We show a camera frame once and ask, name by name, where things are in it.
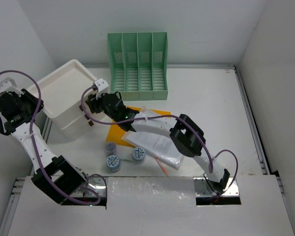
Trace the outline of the white plastic drawer unit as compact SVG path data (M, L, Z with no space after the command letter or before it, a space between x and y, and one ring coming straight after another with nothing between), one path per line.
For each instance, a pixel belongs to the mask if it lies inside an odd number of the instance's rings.
M80 105L83 92L97 79L78 60L72 59L37 82L44 101L43 112L71 141L91 129ZM86 95L97 93L95 89Z

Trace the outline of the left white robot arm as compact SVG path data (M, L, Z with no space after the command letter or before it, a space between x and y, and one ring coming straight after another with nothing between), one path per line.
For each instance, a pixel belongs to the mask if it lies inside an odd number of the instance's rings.
M64 205L88 205L72 197L86 177L63 156L56 156L31 121L44 107L43 100L26 89L0 92L0 134L14 137L27 152L33 167L33 184L54 202Z

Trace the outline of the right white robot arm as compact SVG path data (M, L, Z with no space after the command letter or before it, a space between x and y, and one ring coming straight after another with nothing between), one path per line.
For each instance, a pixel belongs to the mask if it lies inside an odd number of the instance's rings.
M230 173L213 162L205 145L204 132L189 116L148 116L126 107L116 93L88 95L86 104L91 113L104 113L113 120L112 125L126 132L147 132L170 138L182 155L193 158L203 169L212 191L218 195L224 192Z

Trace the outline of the orange paper folder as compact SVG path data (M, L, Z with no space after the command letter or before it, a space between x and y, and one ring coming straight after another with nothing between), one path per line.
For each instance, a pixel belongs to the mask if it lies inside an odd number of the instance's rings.
M131 107L128 106L128 108L131 108L133 110L141 111L143 108L145 109L146 107ZM169 111L162 111L162 110L154 110L152 109L151 111L157 113L158 115L170 115L171 112ZM131 147L134 148L134 146L126 141L124 141L122 138L125 135L126 131L122 130L119 126L117 125L111 125L106 142L115 142L117 145L120 146L125 146L125 147Z

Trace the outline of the dark-lidded ink jar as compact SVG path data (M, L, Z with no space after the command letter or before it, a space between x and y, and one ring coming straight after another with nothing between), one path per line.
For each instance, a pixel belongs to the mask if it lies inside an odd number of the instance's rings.
M116 155L117 153L117 145L115 142L107 142L105 144L105 153L107 156Z

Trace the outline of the green four-slot file organizer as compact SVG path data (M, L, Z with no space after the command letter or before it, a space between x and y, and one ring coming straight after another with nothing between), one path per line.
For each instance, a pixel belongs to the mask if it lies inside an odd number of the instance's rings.
M107 35L111 92L124 101L167 100L166 32L129 32Z

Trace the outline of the clear mesh document pouch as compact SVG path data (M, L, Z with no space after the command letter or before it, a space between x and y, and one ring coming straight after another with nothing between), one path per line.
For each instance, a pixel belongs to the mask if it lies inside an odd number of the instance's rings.
M184 156L177 150L173 141L165 136L148 132L126 132L121 138L135 147L142 147L175 169L179 169Z

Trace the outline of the orange-tipped clear pen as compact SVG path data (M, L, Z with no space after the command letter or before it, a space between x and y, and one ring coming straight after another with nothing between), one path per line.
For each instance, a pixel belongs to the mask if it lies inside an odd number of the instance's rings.
M168 172L165 169L165 167L163 166L163 164L161 163L161 161L157 157L155 157L155 160L156 160L157 164L159 165L159 167L161 168L161 170L164 173L164 175L165 176L168 176Z

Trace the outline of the white front shelf board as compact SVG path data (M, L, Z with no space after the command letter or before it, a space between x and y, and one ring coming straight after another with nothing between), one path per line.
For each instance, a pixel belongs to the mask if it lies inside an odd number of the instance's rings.
M60 206L26 178L11 236L291 236L274 176L239 176L240 205L198 206L190 177L111 177L106 206Z

